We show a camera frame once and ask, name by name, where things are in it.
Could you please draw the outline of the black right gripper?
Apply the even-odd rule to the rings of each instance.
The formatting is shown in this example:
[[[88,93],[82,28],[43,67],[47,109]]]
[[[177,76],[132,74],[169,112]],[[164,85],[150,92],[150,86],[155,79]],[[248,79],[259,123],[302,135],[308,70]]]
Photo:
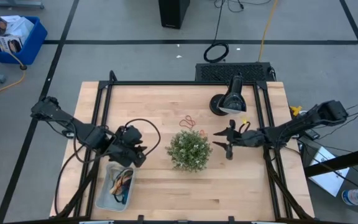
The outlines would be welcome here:
[[[229,120],[229,128],[224,129],[223,131],[214,133],[214,136],[227,136],[227,141],[229,144],[223,142],[213,141],[214,144],[221,146],[226,150],[226,158],[232,160],[234,146],[244,146],[244,141],[242,140],[242,129],[244,124],[240,125],[239,129],[236,129],[236,122],[233,119]]]

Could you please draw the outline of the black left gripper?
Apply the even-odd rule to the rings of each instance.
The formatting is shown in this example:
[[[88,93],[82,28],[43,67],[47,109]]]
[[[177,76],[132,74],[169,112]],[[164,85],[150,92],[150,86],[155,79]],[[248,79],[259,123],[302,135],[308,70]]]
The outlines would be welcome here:
[[[142,153],[147,149],[140,146],[142,137],[139,130],[133,126],[120,126],[109,140],[109,161],[142,162]]]

